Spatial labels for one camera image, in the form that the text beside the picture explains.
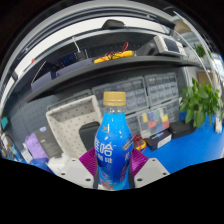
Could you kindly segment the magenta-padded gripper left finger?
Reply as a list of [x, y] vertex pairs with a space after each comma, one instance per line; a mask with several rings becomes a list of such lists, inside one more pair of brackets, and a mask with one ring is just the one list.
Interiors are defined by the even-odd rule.
[[81, 187], [97, 189], [99, 171], [95, 149], [90, 149], [79, 159], [71, 158], [62, 168], [59, 176]]

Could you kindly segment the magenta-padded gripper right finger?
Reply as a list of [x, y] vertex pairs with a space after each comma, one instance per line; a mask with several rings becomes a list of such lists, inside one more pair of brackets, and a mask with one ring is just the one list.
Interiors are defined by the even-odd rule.
[[137, 149], [132, 150], [129, 163], [129, 187], [140, 188], [169, 175], [157, 158], [148, 158]]

